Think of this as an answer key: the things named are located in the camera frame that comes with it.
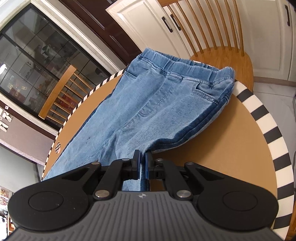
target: jeans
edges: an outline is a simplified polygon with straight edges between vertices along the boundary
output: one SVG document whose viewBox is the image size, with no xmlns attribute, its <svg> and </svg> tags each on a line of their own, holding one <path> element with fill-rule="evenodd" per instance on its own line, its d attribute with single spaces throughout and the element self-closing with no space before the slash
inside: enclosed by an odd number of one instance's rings
<svg viewBox="0 0 296 241">
<path fill-rule="evenodd" d="M 176 58 L 149 48 L 124 72 L 113 93 L 93 111 L 45 180 L 93 161 L 113 160 L 176 148 L 204 130 L 228 103 L 234 70 Z M 140 180 L 123 190 L 144 191 Z"/>
</svg>

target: black cabinet handle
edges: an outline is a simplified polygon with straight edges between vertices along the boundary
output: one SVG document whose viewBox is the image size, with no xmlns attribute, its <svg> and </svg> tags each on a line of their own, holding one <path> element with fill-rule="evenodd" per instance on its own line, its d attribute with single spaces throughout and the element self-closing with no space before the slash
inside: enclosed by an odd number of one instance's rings
<svg viewBox="0 0 296 241">
<path fill-rule="evenodd" d="M 171 17 L 172 20 L 174 21 L 174 23 L 175 23 L 177 29 L 178 29 L 179 31 L 181 31 L 181 28 L 179 27 L 179 25 L 177 24 L 176 20 L 174 19 L 174 15 L 171 14 L 170 17 Z"/>
<path fill-rule="evenodd" d="M 162 17 L 161 19 L 163 20 L 163 22 L 165 23 L 165 25 L 168 27 L 169 31 L 172 33 L 173 30 L 172 30 L 172 29 L 169 27 L 169 25 L 166 23 L 166 21 L 165 21 L 165 17 Z"/>
<path fill-rule="evenodd" d="M 288 15 L 288 22 L 287 22 L 287 24 L 288 24 L 288 26 L 290 26 L 290 15 L 289 15 L 289 8 L 288 8 L 288 6 L 287 6 L 287 5 L 285 5 L 285 8 L 286 8 L 287 15 Z"/>
</svg>

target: tile floor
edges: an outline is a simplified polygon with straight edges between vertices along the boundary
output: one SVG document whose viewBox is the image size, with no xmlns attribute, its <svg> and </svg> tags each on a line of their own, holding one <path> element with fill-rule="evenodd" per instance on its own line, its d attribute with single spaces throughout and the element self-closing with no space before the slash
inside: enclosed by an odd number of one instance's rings
<svg viewBox="0 0 296 241">
<path fill-rule="evenodd" d="M 275 84 L 254 83 L 254 94 L 261 100 L 277 123 L 286 142 L 291 162 L 296 151 L 296 121 L 293 96 L 296 88 Z"/>
</svg>

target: table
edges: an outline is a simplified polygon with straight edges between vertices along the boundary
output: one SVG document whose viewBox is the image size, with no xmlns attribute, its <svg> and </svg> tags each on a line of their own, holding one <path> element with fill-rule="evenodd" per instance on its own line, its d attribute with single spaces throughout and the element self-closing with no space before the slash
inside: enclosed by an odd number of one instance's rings
<svg viewBox="0 0 296 241">
<path fill-rule="evenodd" d="M 112 93 L 123 71 L 91 90 L 74 108 L 51 146 L 42 179 L 92 111 Z M 235 82 L 229 104 L 201 134 L 154 158 L 170 159 L 180 166 L 193 161 L 269 190 L 279 202 L 273 230 L 285 239 L 294 201 L 288 149 L 270 113 L 242 83 Z M 161 189 L 160 182 L 152 182 L 151 189 Z"/>
</svg>

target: baseboard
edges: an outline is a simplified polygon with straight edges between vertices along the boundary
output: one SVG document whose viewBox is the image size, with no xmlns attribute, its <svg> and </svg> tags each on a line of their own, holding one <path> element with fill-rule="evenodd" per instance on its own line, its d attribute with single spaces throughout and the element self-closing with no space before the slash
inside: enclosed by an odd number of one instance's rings
<svg viewBox="0 0 296 241">
<path fill-rule="evenodd" d="M 265 77 L 254 76 L 254 82 L 296 87 L 296 82 L 293 82 L 293 81 L 279 80 L 279 79 L 265 78 Z"/>
</svg>

